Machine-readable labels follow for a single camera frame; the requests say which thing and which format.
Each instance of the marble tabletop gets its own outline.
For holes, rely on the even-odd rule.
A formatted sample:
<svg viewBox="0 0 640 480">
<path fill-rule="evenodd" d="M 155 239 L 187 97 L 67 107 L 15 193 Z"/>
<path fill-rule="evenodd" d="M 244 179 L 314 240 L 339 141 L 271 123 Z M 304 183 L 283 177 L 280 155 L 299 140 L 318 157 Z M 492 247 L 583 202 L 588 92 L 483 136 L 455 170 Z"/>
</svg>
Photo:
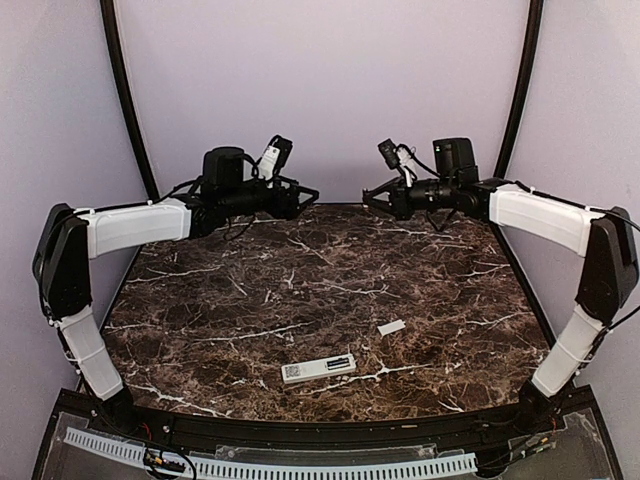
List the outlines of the marble tabletop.
<svg viewBox="0 0 640 480">
<path fill-rule="evenodd" d="M 229 235 L 243 228 L 241 220 Z M 490 229 L 436 233 L 320 205 L 145 246 L 104 329 L 136 403 L 247 420 L 368 421 L 517 400 L 548 351 Z M 395 320 L 406 328 L 385 337 Z M 355 372 L 285 385 L 281 366 L 350 352 Z"/>
</svg>

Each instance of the white cable clip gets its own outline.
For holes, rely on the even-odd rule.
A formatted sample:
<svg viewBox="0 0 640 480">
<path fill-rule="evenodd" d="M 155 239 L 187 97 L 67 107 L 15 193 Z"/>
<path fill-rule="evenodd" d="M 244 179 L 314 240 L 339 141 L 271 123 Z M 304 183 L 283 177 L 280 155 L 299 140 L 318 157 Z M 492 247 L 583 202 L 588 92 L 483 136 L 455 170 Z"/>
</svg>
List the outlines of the white cable clip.
<svg viewBox="0 0 640 480">
<path fill-rule="evenodd" d="M 567 355 L 569 355 L 569 357 L 571 357 L 571 359 L 574 362 L 578 362 L 578 363 L 591 363 L 591 360 L 582 360 L 578 357 L 576 357 L 573 353 L 571 353 L 567 347 L 565 347 L 561 342 L 559 342 L 558 340 L 556 340 L 556 345 L 558 345 L 562 350 L 564 350 L 564 353 L 566 353 Z"/>
</svg>

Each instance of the black base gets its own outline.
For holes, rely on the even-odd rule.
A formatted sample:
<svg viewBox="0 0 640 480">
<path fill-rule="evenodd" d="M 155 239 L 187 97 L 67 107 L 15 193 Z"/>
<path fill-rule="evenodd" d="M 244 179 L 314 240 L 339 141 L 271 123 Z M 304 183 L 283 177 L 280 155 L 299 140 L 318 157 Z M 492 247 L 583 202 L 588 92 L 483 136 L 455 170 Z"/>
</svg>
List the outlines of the black base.
<svg viewBox="0 0 640 480">
<path fill-rule="evenodd" d="M 89 427 L 94 430 L 118 434 L 99 416 L 92 416 L 94 405 L 91 397 L 61 390 L 40 447 L 32 477 L 34 480 L 41 477 L 60 412 L 89 419 Z M 586 408 L 590 408 L 596 418 L 615 478 L 622 479 L 611 439 L 589 386 L 577 388 L 567 395 L 557 428 L 564 427 L 562 415 Z M 136 416 L 149 426 L 155 442 L 187 452 L 215 453 L 221 445 L 288 450 L 357 450 L 434 443 L 440 452 L 455 449 L 475 452 L 479 464 L 504 455 L 509 451 L 509 440 L 521 436 L 510 423 L 516 412 L 517 405 L 507 405 L 472 413 L 410 420 L 280 423 L 200 417 L 135 407 Z M 141 441 L 145 440 L 145 432 L 140 430 L 138 435 Z"/>
</svg>

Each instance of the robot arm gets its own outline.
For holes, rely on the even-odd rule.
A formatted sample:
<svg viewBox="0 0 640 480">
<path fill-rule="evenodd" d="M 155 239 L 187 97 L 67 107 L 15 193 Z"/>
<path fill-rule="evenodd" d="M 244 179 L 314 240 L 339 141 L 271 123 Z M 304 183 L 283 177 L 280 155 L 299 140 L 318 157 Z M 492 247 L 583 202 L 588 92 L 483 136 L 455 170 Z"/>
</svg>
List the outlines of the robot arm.
<svg viewBox="0 0 640 480">
<path fill-rule="evenodd" d="M 403 161 L 407 149 L 395 147 L 391 140 L 381 143 L 379 149 L 387 165 L 401 176 L 372 191 L 365 190 L 363 202 L 398 220 L 411 218 L 416 210 L 425 210 L 430 218 L 431 212 L 450 208 L 551 240 L 585 259 L 573 314 L 547 358 L 520 391 L 525 411 L 522 417 L 531 419 L 548 410 L 554 397 L 590 361 L 601 333 L 612 324 L 638 282 L 633 233 L 625 222 L 629 215 L 619 207 L 590 210 L 502 179 L 479 181 L 468 139 L 436 140 L 433 145 L 434 173 L 439 178 L 415 180 L 415 170 L 408 173 L 411 166 Z"/>
<path fill-rule="evenodd" d="M 255 162 L 243 150 L 222 147 L 205 155 L 191 190 L 162 201 L 100 209 L 53 207 L 34 261 L 43 312 L 95 395 L 130 403 L 130 394 L 106 351 L 91 309 L 89 260 L 123 248 L 204 237 L 237 215 L 260 211 L 293 219 L 318 192 L 280 176 L 292 144 L 276 136 Z M 243 164 L 252 166 L 244 180 Z"/>
</svg>

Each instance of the black curved frame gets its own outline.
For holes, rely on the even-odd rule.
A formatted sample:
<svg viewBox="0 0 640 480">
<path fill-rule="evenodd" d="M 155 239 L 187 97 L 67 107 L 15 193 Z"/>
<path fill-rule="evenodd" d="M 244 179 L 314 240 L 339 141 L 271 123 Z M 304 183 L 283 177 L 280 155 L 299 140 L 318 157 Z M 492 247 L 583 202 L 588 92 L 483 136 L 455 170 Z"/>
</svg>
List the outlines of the black curved frame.
<svg viewBox="0 0 640 480">
<path fill-rule="evenodd" d="M 107 39 L 107 48 L 109 50 L 109 58 L 111 59 L 111 69 L 113 70 L 113 78 L 118 90 L 120 98 L 120 108 L 122 116 L 127 125 L 129 140 L 133 148 L 133 154 L 136 157 L 138 170 L 147 191 L 149 200 L 158 200 L 160 193 L 158 185 L 151 170 L 149 156 L 142 139 L 142 131 L 138 123 L 138 116 L 133 105 L 133 97 L 129 88 L 129 79 L 127 78 L 127 69 L 124 64 L 124 55 L 122 54 L 122 45 L 120 44 L 120 34 L 118 33 L 118 19 L 116 17 L 116 9 L 113 0 L 100 0 L 102 9 L 102 23 L 104 25 L 104 34 Z"/>
<path fill-rule="evenodd" d="M 507 126 L 504 130 L 502 146 L 500 147 L 500 153 L 496 161 L 496 168 L 493 171 L 494 177 L 505 177 L 509 168 L 513 147 L 516 144 L 520 121 L 522 120 L 522 113 L 524 112 L 524 104 L 529 91 L 533 61 L 536 57 L 538 34 L 540 33 L 540 24 L 542 23 L 543 4 L 544 0 L 531 0 L 529 4 L 529 17 L 527 19 L 527 30 L 524 35 L 524 46 L 522 47 L 518 79 L 516 80 L 516 88 L 513 92 L 511 110 L 509 111 L 509 119 L 507 120 Z"/>
<path fill-rule="evenodd" d="M 49 446 L 61 413 L 84 417 L 89 428 L 118 435 L 94 417 L 93 399 L 81 393 L 61 390 L 49 417 L 38 452 L 32 480 L 41 480 Z M 416 446 L 436 443 L 438 451 L 464 449 L 475 452 L 479 463 L 508 451 L 507 442 L 521 433 L 513 426 L 478 428 L 484 422 L 504 422 L 514 416 L 517 405 L 505 405 L 487 410 L 456 413 L 440 417 L 387 420 L 364 423 L 286 423 L 230 420 L 167 412 L 136 407 L 136 414 L 144 421 L 156 442 L 173 448 L 215 453 L 224 446 L 285 450 L 357 450 Z M 622 480 L 620 464 L 613 450 L 600 408 L 591 391 L 585 386 L 575 389 L 566 398 L 564 414 L 591 409 L 609 459 L 614 478 Z M 563 419 L 558 428 L 564 428 Z"/>
</svg>

